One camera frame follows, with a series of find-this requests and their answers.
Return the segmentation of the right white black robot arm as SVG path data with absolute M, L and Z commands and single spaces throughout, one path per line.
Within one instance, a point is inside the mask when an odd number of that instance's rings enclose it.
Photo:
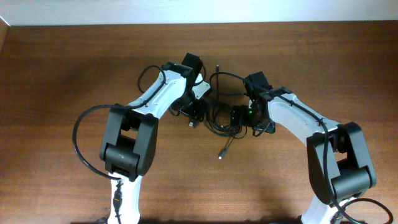
M 248 105 L 234 106 L 231 125 L 246 126 L 253 135 L 275 133 L 282 125 L 307 148 L 308 174 L 314 197 L 299 223 L 340 223 L 340 211 L 377 182 L 360 126 L 340 124 L 303 104 L 285 87 L 273 88 L 262 72 L 243 80 Z

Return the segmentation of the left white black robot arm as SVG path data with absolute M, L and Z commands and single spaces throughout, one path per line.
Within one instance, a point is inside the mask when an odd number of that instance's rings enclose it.
M 203 62 L 187 53 L 182 63 L 167 62 L 159 77 L 127 106 L 110 109 L 99 157 L 111 176 L 111 211 L 100 223 L 138 223 L 141 183 L 155 156 L 159 119 L 177 100 L 191 103 L 207 92 Z

